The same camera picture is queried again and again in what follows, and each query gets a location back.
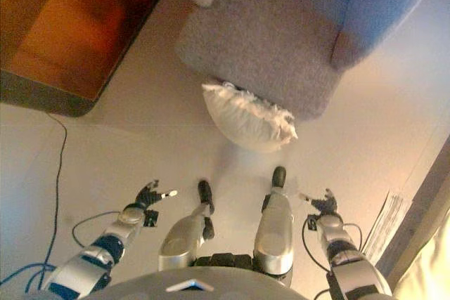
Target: floor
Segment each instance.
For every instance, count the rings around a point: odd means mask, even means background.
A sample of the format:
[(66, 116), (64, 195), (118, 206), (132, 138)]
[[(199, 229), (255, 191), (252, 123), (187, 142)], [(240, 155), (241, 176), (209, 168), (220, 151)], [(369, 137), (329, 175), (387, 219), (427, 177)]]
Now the floor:
[[(190, 0), (161, 0), (91, 113), (60, 118), (68, 138), (50, 262), (58, 265), (76, 254), (70, 234), (76, 222), (123, 208), (153, 178), (160, 179), (161, 190), (179, 194), (155, 205), (157, 228), (142, 231), (112, 272), (114, 283), (156, 271), (165, 234), (198, 203), (200, 178), (210, 181), (216, 204), (216, 237), (200, 255), (251, 254), (272, 171), (283, 165), (295, 216), (292, 288), (310, 299), (328, 286), (301, 245), (300, 226), (314, 210), (298, 200), (297, 191), (321, 196), (330, 188), (344, 220), (358, 223), (364, 236), (388, 190), (413, 197), (450, 134), (450, 0), (424, 0), (344, 76), (325, 114), (297, 123), (299, 140), (269, 155), (240, 149), (220, 134), (203, 103), (203, 78), (174, 55), (191, 8)], [(0, 108), (4, 278), (44, 259), (63, 130), (42, 112)], [(80, 240), (93, 240), (112, 219), (85, 224)], [(357, 241), (357, 233), (351, 234)], [(324, 263), (313, 233), (307, 233), (307, 242)], [(31, 274), (2, 287), (1, 298), (19, 295)]]

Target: gray armchair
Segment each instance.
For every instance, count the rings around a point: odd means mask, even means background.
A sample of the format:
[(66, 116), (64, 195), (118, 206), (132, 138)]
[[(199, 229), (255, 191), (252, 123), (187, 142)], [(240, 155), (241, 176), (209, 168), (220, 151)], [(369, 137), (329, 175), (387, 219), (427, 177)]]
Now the gray armchair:
[(419, 1), (210, 0), (189, 16), (176, 52), (194, 70), (311, 119), (342, 73)]

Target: black cable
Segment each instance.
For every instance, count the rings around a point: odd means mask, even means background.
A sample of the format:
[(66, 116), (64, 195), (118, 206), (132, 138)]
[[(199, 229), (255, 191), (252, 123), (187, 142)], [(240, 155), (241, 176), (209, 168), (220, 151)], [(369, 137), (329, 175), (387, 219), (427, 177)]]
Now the black cable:
[(119, 214), (120, 211), (107, 211), (107, 212), (103, 212), (102, 214), (96, 214), (95, 216), (83, 219), (82, 221), (76, 223), (73, 228), (72, 228), (72, 238), (73, 240), (82, 248), (85, 248), (86, 246), (84, 246), (77, 238), (77, 236), (75, 235), (75, 228), (77, 228), (78, 226), (82, 225), (83, 223), (86, 223), (87, 221), (91, 221), (92, 219), (95, 218), (99, 218), (102, 216), (106, 216), (107, 214)]
[(359, 248), (358, 250), (361, 251), (361, 248), (363, 246), (363, 231), (361, 231), (361, 228), (356, 223), (345, 223), (343, 226), (354, 226), (359, 231)]
[(19, 268), (16, 272), (11, 273), (10, 275), (8, 275), (6, 278), (4, 278), (3, 280), (0, 281), (0, 286), (2, 286), (3, 284), (6, 284), (8, 281), (10, 281), (12, 278), (14, 278), (15, 276), (21, 274), (24, 270), (27, 270), (28, 268), (33, 268), (33, 267), (42, 267), (42, 268), (55, 268), (55, 266), (49, 264), (49, 263), (29, 263), (28, 265), (25, 265), (21, 268)]
[(314, 297), (314, 300), (317, 300), (322, 294), (325, 294), (326, 292), (329, 292), (330, 289), (324, 289), (323, 291), (320, 291), (319, 293), (316, 294), (316, 296)]
[[(62, 122), (60, 122), (58, 119), (56, 119), (55, 117), (51, 116), (49, 113), (47, 113), (47, 115), (52, 120), (54, 120), (58, 124), (60, 124), (62, 126), (62, 128), (64, 129), (64, 141), (63, 141), (63, 144), (61, 145), (61, 151), (59, 154), (58, 173), (56, 174), (56, 189), (55, 189), (56, 190), (56, 203), (55, 203), (55, 216), (53, 217), (53, 234), (51, 236), (50, 245), (49, 245), (49, 248), (47, 249), (47, 254), (44, 259), (44, 264), (47, 264), (49, 262), (51, 250), (53, 249), (53, 245), (55, 244), (56, 233), (58, 232), (59, 177), (61, 175), (61, 168), (63, 167), (63, 152), (64, 152), (64, 147), (65, 147), (65, 142), (68, 139), (68, 129), (65, 127), (65, 125)], [(41, 289), (41, 287), (42, 287), (42, 282), (44, 281), (44, 274), (45, 274), (45, 267), (42, 268), (41, 278), (39, 279), (39, 285), (38, 285), (37, 289)]]
[(307, 222), (308, 222), (308, 219), (305, 219), (305, 220), (304, 220), (304, 223), (303, 223), (303, 227), (302, 227), (302, 241), (303, 241), (304, 249), (306, 249), (306, 251), (307, 251), (307, 253), (308, 253), (308, 255), (309, 255), (309, 258), (311, 258), (312, 261), (313, 261), (314, 263), (316, 263), (316, 265), (317, 265), (318, 267), (322, 268), (325, 272), (330, 272), (325, 266), (321, 265), (321, 264), (320, 264), (320, 263), (312, 256), (311, 252), (310, 252), (309, 249), (308, 249), (307, 243), (306, 243), (305, 240), (304, 240), (304, 229), (305, 229), (306, 226), (307, 226)]
[[(53, 270), (55, 270), (55, 268), (50, 268), (50, 267), (46, 266), (46, 267), (45, 267), (44, 274), (45, 274), (45, 272), (47, 272), (47, 271), (53, 271)], [(26, 286), (26, 288), (25, 288), (25, 293), (28, 293), (28, 292), (30, 291), (30, 288), (31, 288), (31, 285), (32, 285), (34, 279), (36, 279), (36, 277), (37, 277), (39, 274), (41, 274), (41, 271), (40, 271), (40, 270), (38, 270), (35, 274), (33, 274), (32, 277), (28, 280), (27, 286)]]

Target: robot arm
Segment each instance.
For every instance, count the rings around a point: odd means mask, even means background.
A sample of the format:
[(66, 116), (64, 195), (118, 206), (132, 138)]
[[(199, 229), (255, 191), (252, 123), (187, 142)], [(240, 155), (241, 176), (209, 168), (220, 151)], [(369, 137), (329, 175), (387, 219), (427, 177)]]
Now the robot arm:
[(326, 278), (333, 300), (393, 299), (384, 277), (355, 247), (337, 213), (338, 205), (331, 191), (325, 200), (300, 198), (320, 211), (308, 215), (308, 229), (316, 230), (323, 253), (330, 264)]
[(110, 272), (124, 256), (129, 245), (143, 226), (155, 226), (158, 213), (147, 208), (163, 198), (176, 195), (153, 191), (158, 181), (146, 185), (133, 204), (127, 205), (117, 220), (91, 245), (51, 274), (44, 289), (61, 296), (64, 300), (78, 299), (106, 287), (111, 281)]

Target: robot leg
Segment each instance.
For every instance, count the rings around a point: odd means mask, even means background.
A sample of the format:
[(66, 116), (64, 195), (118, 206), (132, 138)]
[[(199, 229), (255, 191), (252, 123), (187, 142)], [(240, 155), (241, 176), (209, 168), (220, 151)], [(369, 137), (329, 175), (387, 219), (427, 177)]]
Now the robot leg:
[(284, 177), (285, 169), (276, 168), (271, 194), (264, 200), (253, 251), (256, 269), (275, 278), (291, 272), (294, 256), (294, 218), (288, 198), (283, 194)]
[(192, 266), (197, 258), (197, 249), (205, 240), (214, 237), (210, 215), (214, 212), (212, 193), (207, 181), (198, 185), (200, 206), (172, 226), (158, 254), (158, 270)]

